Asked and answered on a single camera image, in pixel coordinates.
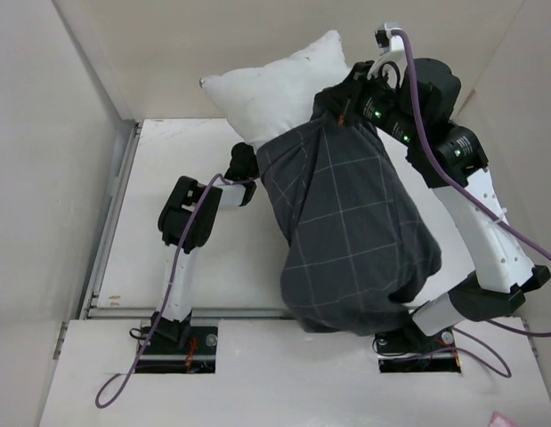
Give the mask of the white pillow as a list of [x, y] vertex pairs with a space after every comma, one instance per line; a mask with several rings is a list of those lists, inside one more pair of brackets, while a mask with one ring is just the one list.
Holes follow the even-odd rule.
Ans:
[[254, 149], [309, 121], [314, 97], [350, 69], [338, 31], [284, 59], [202, 77], [199, 85], [232, 129]]

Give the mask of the dark grey checked pillowcase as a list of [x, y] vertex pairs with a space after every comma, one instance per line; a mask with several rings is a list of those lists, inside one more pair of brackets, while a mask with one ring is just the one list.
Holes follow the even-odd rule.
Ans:
[[341, 126], [318, 104], [256, 159], [288, 243], [281, 298], [301, 327], [367, 336], [404, 326], [442, 250], [376, 128]]

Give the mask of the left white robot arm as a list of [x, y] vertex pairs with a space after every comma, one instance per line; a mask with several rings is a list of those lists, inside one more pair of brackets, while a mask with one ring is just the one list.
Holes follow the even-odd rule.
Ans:
[[166, 247], [161, 302], [150, 319], [152, 342], [172, 353], [184, 350], [190, 339], [192, 278], [199, 249], [208, 241], [222, 209], [247, 205], [259, 176], [254, 149], [244, 142], [231, 149], [224, 174], [209, 183], [180, 177], [158, 217], [158, 231]]

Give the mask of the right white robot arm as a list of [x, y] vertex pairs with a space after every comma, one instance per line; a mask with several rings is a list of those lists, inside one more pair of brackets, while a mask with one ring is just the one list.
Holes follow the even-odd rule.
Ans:
[[492, 322], [513, 313], [551, 274], [519, 247], [523, 235], [506, 220], [477, 136], [449, 119], [458, 78], [446, 64], [425, 58], [412, 60], [397, 78], [390, 88], [381, 65], [358, 62], [340, 85], [317, 98], [339, 125], [383, 125], [407, 146], [408, 161], [444, 204], [473, 260], [475, 270], [464, 281], [382, 333], [423, 350], [464, 319]]

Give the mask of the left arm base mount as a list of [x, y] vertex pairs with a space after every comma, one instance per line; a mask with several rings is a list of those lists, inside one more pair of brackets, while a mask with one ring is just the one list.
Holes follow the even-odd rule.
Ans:
[[136, 374], [214, 374], [217, 326], [193, 326], [179, 345], [154, 335], [134, 372]]

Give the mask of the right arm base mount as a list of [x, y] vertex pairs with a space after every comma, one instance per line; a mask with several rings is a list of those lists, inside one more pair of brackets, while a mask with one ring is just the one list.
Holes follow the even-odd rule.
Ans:
[[372, 350], [381, 374], [461, 373], [452, 329], [427, 336], [416, 327], [377, 334]]

